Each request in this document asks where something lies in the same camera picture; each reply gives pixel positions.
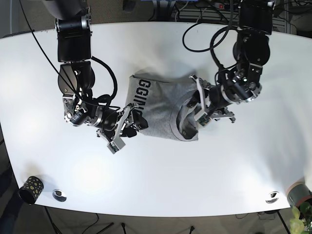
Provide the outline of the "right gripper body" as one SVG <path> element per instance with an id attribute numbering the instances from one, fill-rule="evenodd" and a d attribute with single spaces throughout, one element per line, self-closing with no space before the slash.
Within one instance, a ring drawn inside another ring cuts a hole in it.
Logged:
<path id="1" fill-rule="evenodd" d="M 137 128 L 134 123 L 133 104 L 128 104 L 122 111 L 111 107 L 93 106 L 82 102 L 74 94 L 64 94 L 64 119 L 73 126 L 86 124 L 97 128 L 97 136 L 103 137 L 110 144 L 116 144 L 121 137 L 134 137 Z"/>

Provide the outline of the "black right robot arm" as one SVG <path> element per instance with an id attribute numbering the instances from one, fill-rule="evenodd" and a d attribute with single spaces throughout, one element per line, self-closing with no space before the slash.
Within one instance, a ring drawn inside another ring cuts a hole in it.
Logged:
<path id="1" fill-rule="evenodd" d="M 55 17 L 58 39 L 58 87 L 62 92 L 64 119 L 73 126 L 86 124 L 97 129 L 97 136 L 108 142 L 114 154 L 125 143 L 123 137 L 134 137 L 148 128 L 137 105 L 123 109 L 111 105 L 117 95 L 117 78 L 112 69 L 91 54 L 91 10 L 84 0 L 45 0 L 49 13 Z M 91 62 L 102 65 L 113 81 L 112 94 L 93 96 L 95 73 Z"/>

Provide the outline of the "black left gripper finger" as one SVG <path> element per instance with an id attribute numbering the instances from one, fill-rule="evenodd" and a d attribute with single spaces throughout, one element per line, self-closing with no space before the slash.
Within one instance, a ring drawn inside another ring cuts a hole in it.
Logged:
<path id="1" fill-rule="evenodd" d="M 199 91 L 195 91 L 191 99 L 187 103 L 187 107 L 191 109 L 191 108 L 196 108 L 198 106 L 200 106 L 200 95 L 199 95 Z"/>
<path id="2" fill-rule="evenodd" d="M 194 116 L 195 121 L 202 127 L 205 127 L 210 122 L 210 117 L 206 113 L 198 112 Z"/>

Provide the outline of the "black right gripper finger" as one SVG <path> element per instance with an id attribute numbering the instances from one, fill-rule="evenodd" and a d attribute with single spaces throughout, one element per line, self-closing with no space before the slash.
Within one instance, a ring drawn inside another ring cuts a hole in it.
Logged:
<path id="1" fill-rule="evenodd" d="M 108 149 L 113 154 L 121 150 L 124 146 L 125 146 L 125 143 L 120 137 L 112 139 L 107 145 Z"/>
<path id="2" fill-rule="evenodd" d="M 131 111 L 125 125 L 125 135 L 129 138 L 135 137 L 137 132 L 149 127 L 147 120 L 138 111 Z"/>

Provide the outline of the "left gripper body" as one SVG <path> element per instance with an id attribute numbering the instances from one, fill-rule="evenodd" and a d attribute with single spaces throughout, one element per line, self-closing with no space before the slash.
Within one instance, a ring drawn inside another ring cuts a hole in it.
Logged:
<path id="1" fill-rule="evenodd" d="M 262 89 L 259 82 L 263 66 L 249 63 L 247 69 L 238 68 L 238 63 L 224 68 L 215 74 L 215 84 L 196 75 L 189 78 L 196 83 L 200 95 L 200 106 L 191 108 L 195 114 L 206 113 L 211 120 L 228 118 L 235 122 L 235 115 L 228 110 L 231 104 L 248 103 L 255 100 Z"/>

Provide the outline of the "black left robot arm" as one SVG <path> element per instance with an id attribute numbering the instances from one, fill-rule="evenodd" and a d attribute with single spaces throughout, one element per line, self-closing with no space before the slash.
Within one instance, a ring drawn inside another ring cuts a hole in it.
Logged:
<path id="1" fill-rule="evenodd" d="M 215 84 L 195 75 L 190 76 L 196 83 L 197 91 L 187 106 L 195 111 L 195 121 L 199 125 L 204 127 L 211 120 L 221 118 L 235 122 L 234 113 L 228 110 L 228 106 L 251 102 L 259 96 L 262 89 L 260 76 L 270 58 L 269 35 L 273 28 L 274 7 L 274 1 L 242 0 L 238 5 L 238 24 L 233 25 L 234 2 L 230 1 L 229 23 L 213 35 L 206 49 L 218 67 Z M 231 30 L 237 32 L 233 47 L 235 64 L 226 68 L 214 52 L 219 45 L 215 39 L 222 34 L 222 42 Z"/>

